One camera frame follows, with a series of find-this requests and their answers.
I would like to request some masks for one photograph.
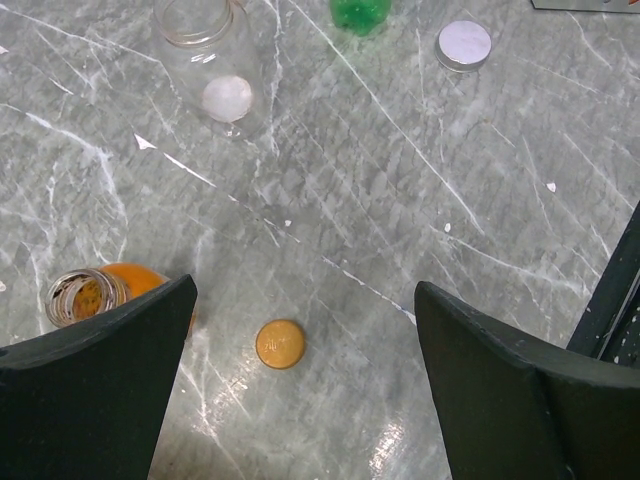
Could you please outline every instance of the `bottle cap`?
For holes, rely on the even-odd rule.
[[[271,368],[284,370],[293,367],[304,355],[304,332],[292,320],[273,320],[267,323],[256,338],[256,352]]]
[[[449,70],[478,70],[491,53],[491,37],[474,22],[460,20],[444,27],[436,40],[436,57]]]

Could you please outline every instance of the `white lid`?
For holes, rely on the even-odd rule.
[[[436,41],[436,57],[459,73],[479,69],[491,53],[491,37],[480,25],[467,20],[450,23]]]

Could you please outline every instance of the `glass jar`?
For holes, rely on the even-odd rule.
[[[53,282],[45,299],[45,310],[51,323],[62,328],[119,307],[168,280],[134,263],[73,270]]]
[[[154,43],[182,99],[215,131],[246,138],[266,118],[260,62],[238,0],[154,0]]]

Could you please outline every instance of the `bottle neck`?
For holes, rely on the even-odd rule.
[[[233,21],[234,0],[154,0],[155,23],[164,38],[183,48],[215,42]]]
[[[116,308],[129,299],[126,283],[95,268],[73,270],[47,293],[45,310],[56,327],[66,327]]]

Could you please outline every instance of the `orange bottle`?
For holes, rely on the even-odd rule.
[[[47,294],[47,317],[56,327],[66,327],[159,287],[169,279],[135,263],[112,263],[100,268],[73,270],[58,278]]]

